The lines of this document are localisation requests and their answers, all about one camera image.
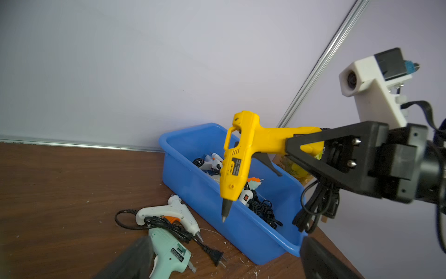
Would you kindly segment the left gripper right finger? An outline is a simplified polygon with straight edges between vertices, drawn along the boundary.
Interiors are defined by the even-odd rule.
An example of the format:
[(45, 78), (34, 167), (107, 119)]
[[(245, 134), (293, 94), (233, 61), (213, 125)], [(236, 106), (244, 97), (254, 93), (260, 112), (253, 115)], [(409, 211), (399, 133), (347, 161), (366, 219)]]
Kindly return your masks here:
[(304, 237), (300, 257), (307, 279), (361, 279), (315, 238)]

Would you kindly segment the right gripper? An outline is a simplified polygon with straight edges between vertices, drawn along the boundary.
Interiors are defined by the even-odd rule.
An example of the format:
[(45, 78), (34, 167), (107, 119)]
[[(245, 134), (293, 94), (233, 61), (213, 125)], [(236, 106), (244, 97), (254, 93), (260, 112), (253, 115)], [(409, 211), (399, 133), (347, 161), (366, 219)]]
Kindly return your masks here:
[(446, 202), (446, 136), (427, 139), (427, 127), (409, 124), (390, 130), (371, 148), (372, 160), (362, 181), (362, 123), (285, 139), (285, 153), (326, 183), (399, 203)]

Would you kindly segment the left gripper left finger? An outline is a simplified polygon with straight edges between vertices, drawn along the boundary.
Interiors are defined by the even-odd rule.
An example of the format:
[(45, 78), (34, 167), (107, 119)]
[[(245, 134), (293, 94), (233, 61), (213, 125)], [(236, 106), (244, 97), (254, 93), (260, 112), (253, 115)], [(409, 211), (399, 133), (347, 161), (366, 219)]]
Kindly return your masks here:
[(132, 243), (94, 279), (148, 279), (153, 269), (154, 249), (149, 237)]

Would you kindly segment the small mint glue gun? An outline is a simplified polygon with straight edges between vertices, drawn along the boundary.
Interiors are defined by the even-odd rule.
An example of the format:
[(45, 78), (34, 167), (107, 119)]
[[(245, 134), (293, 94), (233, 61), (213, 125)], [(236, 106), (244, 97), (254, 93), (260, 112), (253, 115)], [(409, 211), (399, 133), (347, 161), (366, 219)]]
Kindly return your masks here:
[(148, 235), (156, 255), (150, 279), (169, 279), (172, 272), (183, 273), (187, 268), (196, 273), (190, 261), (191, 252), (172, 233), (155, 228), (150, 229)]

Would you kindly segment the white glue gun orange trigger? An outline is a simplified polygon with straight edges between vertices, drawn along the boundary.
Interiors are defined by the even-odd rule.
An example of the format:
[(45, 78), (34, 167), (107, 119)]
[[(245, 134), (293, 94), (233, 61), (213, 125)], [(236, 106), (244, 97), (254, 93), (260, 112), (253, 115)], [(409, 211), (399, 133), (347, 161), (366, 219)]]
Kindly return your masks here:
[(238, 201), (247, 206), (248, 202), (254, 198), (254, 192), (261, 186), (263, 179), (251, 177), (247, 179), (245, 187), (239, 195)]

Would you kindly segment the yellow glue gun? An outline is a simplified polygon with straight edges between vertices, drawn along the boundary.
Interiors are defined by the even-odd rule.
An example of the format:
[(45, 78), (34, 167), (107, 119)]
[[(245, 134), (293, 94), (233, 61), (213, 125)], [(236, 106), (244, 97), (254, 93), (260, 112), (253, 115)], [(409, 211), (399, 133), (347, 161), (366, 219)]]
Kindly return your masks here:
[(235, 114), (226, 135), (223, 167), (220, 170), (222, 221), (226, 221), (233, 202), (237, 201), (245, 187), (253, 158), (274, 171), (269, 154), (285, 155), (288, 138), (321, 131), (318, 127), (267, 129), (261, 126), (260, 116), (251, 111)]

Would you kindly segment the small white glue gun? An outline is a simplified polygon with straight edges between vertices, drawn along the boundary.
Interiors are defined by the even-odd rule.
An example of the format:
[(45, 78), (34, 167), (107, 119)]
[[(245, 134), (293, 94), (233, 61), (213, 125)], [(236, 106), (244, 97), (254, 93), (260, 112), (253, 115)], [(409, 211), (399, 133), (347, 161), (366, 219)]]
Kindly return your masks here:
[(219, 174), (220, 170), (223, 167), (223, 160), (224, 159), (216, 153), (212, 153), (211, 155), (206, 155), (204, 158), (204, 163), (200, 167), (200, 169), (204, 171), (212, 171), (214, 173)]

